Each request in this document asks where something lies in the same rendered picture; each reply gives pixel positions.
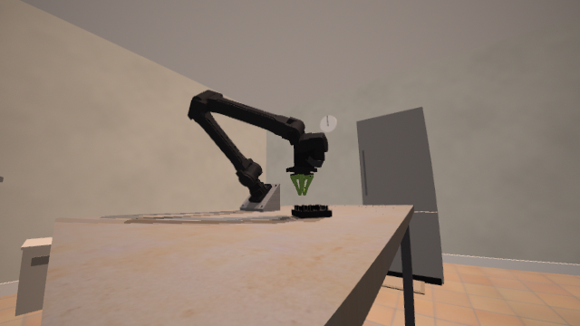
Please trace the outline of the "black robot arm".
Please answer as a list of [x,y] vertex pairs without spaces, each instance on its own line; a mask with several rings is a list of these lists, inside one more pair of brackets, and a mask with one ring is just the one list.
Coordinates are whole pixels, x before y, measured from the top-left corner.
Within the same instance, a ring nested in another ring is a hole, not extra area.
[[258,179],[263,173],[261,166],[239,151],[210,112],[244,121],[289,140],[294,145],[294,154],[296,153],[295,167],[320,168],[323,165],[324,153],[328,151],[328,141],[324,133],[305,133],[305,124],[301,120],[275,115],[223,98],[221,93],[215,91],[203,91],[192,98],[188,117],[203,128],[231,161],[239,182],[251,190],[249,202],[260,203],[272,185],[264,184]]

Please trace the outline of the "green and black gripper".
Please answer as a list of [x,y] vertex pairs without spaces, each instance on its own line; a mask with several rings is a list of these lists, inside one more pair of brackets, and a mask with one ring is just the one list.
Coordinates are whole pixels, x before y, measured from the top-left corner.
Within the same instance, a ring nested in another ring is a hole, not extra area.
[[[317,172],[317,168],[295,167],[295,154],[294,154],[294,166],[291,168],[287,168],[286,172],[295,172],[294,174],[290,174],[290,178],[295,185],[298,196],[301,196],[302,192],[303,196],[306,196],[307,190],[314,178],[314,173],[310,173],[310,171]],[[294,169],[294,171],[292,169]],[[296,181],[297,179],[299,179],[299,185],[297,184]],[[307,180],[306,186],[305,180]]]

